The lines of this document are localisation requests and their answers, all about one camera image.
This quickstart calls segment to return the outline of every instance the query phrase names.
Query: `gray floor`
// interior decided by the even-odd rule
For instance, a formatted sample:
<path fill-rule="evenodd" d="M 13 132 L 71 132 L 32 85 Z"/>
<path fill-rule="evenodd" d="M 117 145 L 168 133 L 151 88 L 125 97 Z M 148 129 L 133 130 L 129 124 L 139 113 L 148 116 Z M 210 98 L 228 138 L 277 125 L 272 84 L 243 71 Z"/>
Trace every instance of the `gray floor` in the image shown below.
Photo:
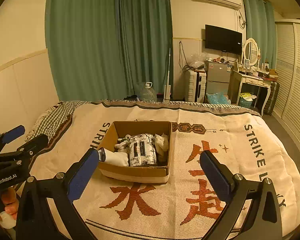
<path fill-rule="evenodd" d="M 297 146 L 294 144 L 291 137 L 287 134 L 285 129 L 279 124 L 279 122 L 272 115 L 264 115 L 262 118 L 266 122 L 270 130 L 283 143 L 287 153 L 295 162 L 300 173 L 300 152 Z"/>

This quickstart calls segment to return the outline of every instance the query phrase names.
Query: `black flat screen tv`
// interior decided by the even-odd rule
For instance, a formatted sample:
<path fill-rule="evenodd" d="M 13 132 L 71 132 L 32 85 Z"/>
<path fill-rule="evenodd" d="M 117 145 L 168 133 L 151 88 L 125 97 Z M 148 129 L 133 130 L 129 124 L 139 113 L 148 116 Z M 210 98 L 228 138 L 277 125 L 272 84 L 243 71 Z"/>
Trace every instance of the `black flat screen tv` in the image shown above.
<path fill-rule="evenodd" d="M 205 47 L 207 49 L 241 54 L 242 33 L 217 26 L 206 25 Z"/>

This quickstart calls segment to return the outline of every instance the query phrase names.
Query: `blanket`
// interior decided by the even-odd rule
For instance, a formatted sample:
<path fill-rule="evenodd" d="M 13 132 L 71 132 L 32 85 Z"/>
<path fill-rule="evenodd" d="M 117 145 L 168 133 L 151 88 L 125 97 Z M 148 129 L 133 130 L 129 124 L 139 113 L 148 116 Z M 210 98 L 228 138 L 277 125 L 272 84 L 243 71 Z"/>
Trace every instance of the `blanket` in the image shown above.
<path fill-rule="evenodd" d="M 65 172 L 90 147 L 98 146 L 113 121 L 145 120 L 173 122 L 169 181 L 164 185 L 125 182 L 96 169 L 74 205 L 98 239 L 201 239 L 225 206 L 198 163 L 207 149 L 232 173 L 255 181 L 271 178 L 283 236 L 300 224 L 300 174 L 262 118 L 244 108 L 84 104 L 59 129 L 50 149 L 37 156 L 30 174 L 47 179 Z M 246 201 L 230 237 L 239 231 L 249 204 Z M 50 207 L 55 215 L 55 206 Z M 69 237 L 60 219 L 56 222 Z"/>

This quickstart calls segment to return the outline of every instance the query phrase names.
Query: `wardrobe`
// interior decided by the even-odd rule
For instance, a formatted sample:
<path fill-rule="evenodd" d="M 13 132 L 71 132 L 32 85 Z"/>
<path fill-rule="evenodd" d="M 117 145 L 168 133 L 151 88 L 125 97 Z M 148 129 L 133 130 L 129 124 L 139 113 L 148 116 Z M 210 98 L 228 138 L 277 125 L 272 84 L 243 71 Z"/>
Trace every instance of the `wardrobe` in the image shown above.
<path fill-rule="evenodd" d="M 280 89 L 273 116 L 300 151 L 300 20 L 276 21 Z"/>

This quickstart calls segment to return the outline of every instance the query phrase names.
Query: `white suitcase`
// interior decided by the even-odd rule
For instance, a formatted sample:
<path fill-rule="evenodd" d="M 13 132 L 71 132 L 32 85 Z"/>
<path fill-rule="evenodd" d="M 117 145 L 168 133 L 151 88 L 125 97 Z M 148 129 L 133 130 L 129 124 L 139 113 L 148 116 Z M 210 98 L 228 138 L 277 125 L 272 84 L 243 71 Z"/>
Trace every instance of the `white suitcase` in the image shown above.
<path fill-rule="evenodd" d="M 206 89 L 206 72 L 188 70 L 186 72 L 185 101 L 203 103 Z"/>

